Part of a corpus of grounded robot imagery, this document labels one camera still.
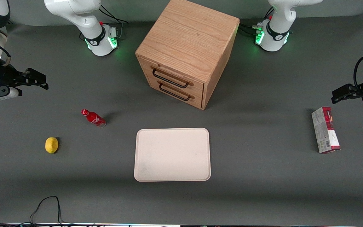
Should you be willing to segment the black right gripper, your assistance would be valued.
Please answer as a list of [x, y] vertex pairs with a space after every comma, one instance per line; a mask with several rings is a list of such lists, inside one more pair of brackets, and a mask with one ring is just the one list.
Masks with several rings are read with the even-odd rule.
[[3, 66], [5, 62], [0, 61], [0, 86], [16, 87], [26, 83], [28, 86], [39, 86], [48, 90], [49, 85], [46, 83], [46, 75], [32, 68], [24, 71], [16, 70], [12, 65]]

